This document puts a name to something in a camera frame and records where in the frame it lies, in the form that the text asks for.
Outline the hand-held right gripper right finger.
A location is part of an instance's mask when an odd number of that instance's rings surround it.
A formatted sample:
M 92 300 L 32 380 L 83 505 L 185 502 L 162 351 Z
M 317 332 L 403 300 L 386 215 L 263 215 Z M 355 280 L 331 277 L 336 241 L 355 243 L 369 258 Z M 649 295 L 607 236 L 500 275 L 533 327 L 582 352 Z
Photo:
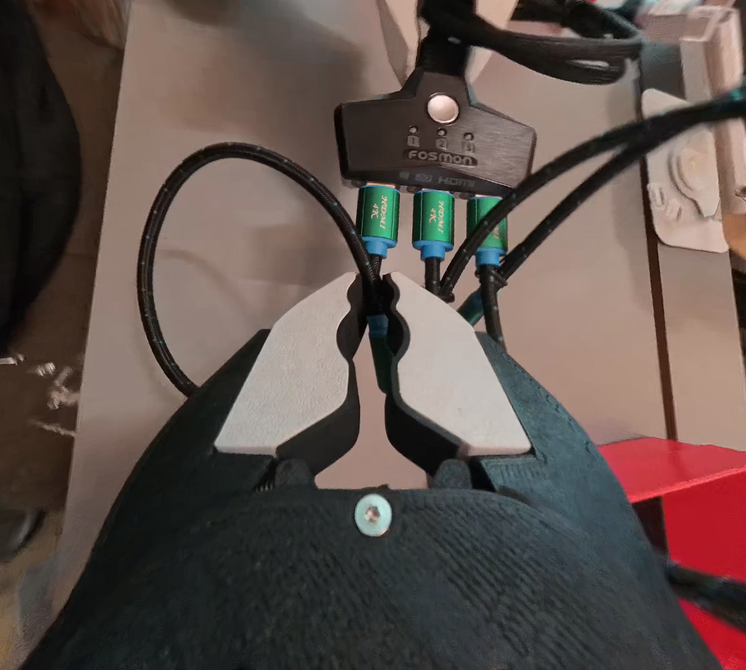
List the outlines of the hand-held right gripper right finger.
M 383 282 L 391 295 L 385 428 L 393 448 L 427 475 L 447 460 L 530 453 L 481 335 L 404 274 Z

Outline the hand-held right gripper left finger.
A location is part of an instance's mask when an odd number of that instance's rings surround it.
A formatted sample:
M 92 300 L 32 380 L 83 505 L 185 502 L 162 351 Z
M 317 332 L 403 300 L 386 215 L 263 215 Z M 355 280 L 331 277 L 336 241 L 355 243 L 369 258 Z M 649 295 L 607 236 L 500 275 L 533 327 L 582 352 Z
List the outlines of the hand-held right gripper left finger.
M 354 357 L 366 317 L 359 274 L 344 273 L 275 322 L 219 431 L 227 454 L 327 469 L 357 441 Z

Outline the black Fosmon HDMI switch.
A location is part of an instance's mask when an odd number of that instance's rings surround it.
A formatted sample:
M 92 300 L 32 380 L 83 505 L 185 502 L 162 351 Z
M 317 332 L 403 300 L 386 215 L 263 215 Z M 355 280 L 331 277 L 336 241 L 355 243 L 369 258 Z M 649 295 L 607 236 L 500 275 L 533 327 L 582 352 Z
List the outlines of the black Fosmon HDMI switch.
M 342 177 L 503 198 L 531 172 L 536 131 L 478 103 L 463 77 L 415 71 L 398 92 L 334 114 Z

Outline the grey desk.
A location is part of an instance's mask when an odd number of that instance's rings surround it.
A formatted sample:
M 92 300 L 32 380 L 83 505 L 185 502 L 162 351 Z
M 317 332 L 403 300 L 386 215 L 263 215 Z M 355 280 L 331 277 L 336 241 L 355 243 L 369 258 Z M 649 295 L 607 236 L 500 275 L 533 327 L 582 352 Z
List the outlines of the grey desk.
M 143 337 L 139 238 L 157 191 L 212 143 L 266 146 L 353 213 L 333 111 L 398 88 L 376 0 L 132 0 L 54 611 L 134 464 L 183 402 Z M 201 384 L 254 333 L 354 267 L 331 219 L 284 176 L 222 161 L 167 216 L 155 294 L 169 348 Z M 744 450 L 730 259 L 659 245 L 641 168 L 597 192 L 500 295 L 510 354 L 606 443 Z

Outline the white plastic clamp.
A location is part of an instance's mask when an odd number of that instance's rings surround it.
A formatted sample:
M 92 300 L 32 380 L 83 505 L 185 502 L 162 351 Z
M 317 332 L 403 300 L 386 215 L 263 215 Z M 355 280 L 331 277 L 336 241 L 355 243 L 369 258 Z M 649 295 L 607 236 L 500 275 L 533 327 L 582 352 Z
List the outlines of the white plastic clamp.
M 641 86 L 691 103 L 711 101 L 741 85 L 741 17 L 732 7 L 647 2 L 636 23 L 646 45 Z

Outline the white mounting plate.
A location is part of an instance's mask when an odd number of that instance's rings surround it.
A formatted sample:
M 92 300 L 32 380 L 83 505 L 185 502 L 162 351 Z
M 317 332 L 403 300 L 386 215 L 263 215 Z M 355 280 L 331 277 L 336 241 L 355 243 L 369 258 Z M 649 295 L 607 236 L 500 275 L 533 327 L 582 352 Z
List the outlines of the white mounting plate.
M 726 253 L 713 131 L 694 127 L 648 153 L 646 162 L 648 200 L 659 241 L 673 248 Z

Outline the person's black sweater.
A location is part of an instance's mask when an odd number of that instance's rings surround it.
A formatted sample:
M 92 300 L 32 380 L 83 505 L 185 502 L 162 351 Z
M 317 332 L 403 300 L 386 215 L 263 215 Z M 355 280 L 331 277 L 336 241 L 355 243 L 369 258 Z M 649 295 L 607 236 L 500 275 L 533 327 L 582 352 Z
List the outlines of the person's black sweater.
M 57 268 L 80 204 L 78 129 L 25 0 L 1 0 L 2 357 Z

